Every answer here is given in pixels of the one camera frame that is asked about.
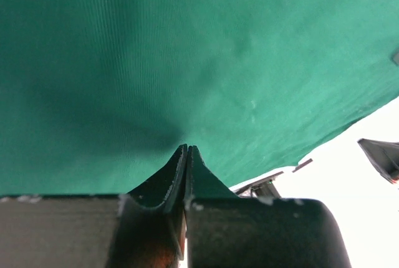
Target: green tablecloth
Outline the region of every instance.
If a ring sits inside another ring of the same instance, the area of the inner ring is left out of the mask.
[[[399,0],[0,0],[0,194],[112,193],[198,145],[227,185],[399,95]]]

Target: green cloth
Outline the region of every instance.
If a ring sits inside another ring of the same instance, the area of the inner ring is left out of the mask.
[[[399,96],[399,0],[0,0],[0,194],[228,186]]]

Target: white floor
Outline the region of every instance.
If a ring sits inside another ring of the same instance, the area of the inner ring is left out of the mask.
[[[399,142],[397,125],[399,98],[316,148],[300,161],[313,159],[303,169],[290,173],[293,167],[286,167],[266,174],[286,172],[274,182],[283,198],[312,198],[327,205],[353,268],[399,267],[398,187],[377,173],[357,144],[361,138]],[[187,267],[186,261],[181,267]]]

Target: green fabric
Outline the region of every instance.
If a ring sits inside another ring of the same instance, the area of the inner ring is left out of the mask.
[[[0,0],[0,194],[128,191],[180,143],[227,185],[399,95],[399,0]]]

